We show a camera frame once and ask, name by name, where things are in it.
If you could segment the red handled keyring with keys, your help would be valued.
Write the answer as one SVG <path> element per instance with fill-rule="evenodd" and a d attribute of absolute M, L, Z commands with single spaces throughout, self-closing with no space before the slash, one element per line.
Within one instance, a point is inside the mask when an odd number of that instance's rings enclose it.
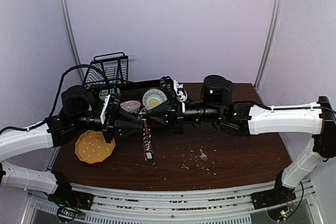
<path fill-rule="evenodd" d="M 152 150 L 152 141 L 151 141 L 151 131 L 148 125 L 147 119 L 144 117 L 145 109 L 141 109 L 138 117 L 143 122 L 143 149 L 144 149 L 144 159 L 146 161 L 153 161 L 154 155 Z"/>

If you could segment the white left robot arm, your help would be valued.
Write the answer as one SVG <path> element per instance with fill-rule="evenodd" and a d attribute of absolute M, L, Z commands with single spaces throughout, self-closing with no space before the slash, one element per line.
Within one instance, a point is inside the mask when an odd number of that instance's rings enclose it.
<path fill-rule="evenodd" d="M 81 130 L 101 132 L 104 140 L 122 138 L 142 132 L 143 122 L 120 107 L 121 95 L 109 94 L 101 109 L 91 107 L 85 86 L 76 85 L 61 94 L 59 115 L 50 115 L 43 121 L 18 129 L 1 131 L 1 186 L 36 190 L 55 197 L 64 205 L 71 205 L 76 197 L 61 172 L 39 172 L 16 166 L 8 158 L 34 150 L 65 145 L 76 138 Z"/>

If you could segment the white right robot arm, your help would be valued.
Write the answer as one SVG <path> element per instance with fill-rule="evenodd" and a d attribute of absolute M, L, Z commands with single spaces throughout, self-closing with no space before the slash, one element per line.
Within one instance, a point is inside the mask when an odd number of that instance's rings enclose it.
<path fill-rule="evenodd" d="M 222 76 L 204 78 L 201 102 L 188 102 L 181 84 L 170 77 L 160 80 L 167 100 L 144 113 L 144 118 L 172 124 L 209 122 L 231 136 L 264 133 L 309 133 L 311 139 L 302 153 L 278 175 L 269 192 L 272 203 L 279 204 L 319 163 L 335 157 L 335 111 L 329 99 L 302 105 L 266 106 L 254 101 L 232 101 L 233 83 Z"/>

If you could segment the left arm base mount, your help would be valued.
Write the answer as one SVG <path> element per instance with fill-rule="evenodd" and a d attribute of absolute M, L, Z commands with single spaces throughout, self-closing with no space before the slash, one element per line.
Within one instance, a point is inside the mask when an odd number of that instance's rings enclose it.
<path fill-rule="evenodd" d="M 51 171 L 55 176 L 57 188 L 48 194 L 48 200 L 58 206 L 56 216 L 66 223 L 73 221 L 83 210 L 90 210 L 93 194 L 73 190 L 69 180 L 62 172 Z"/>

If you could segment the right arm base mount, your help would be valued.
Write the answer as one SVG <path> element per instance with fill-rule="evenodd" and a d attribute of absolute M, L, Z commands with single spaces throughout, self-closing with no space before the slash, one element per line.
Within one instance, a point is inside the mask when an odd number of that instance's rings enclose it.
<path fill-rule="evenodd" d="M 303 199 L 311 192 L 312 186 L 308 183 L 299 183 L 299 188 L 287 188 L 281 178 L 275 180 L 274 187 L 252 193 L 251 201 L 255 210 L 266 209 L 272 221 L 285 223 L 301 208 Z"/>

